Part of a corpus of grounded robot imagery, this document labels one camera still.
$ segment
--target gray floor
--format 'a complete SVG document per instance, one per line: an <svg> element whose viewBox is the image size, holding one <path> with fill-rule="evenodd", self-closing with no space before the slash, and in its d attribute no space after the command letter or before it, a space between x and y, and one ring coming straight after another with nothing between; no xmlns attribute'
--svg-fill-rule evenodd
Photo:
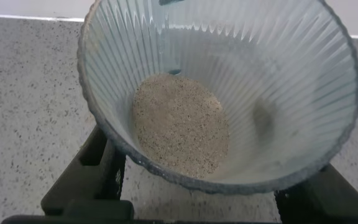
<svg viewBox="0 0 358 224"><path fill-rule="evenodd" d="M0 222L42 214L41 198L95 124L76 71L80 25L0 19ZM358 122L333 164L358 190ZM132 161L122 197L138 218L279 222L272 194L190 192Z"/></svg>

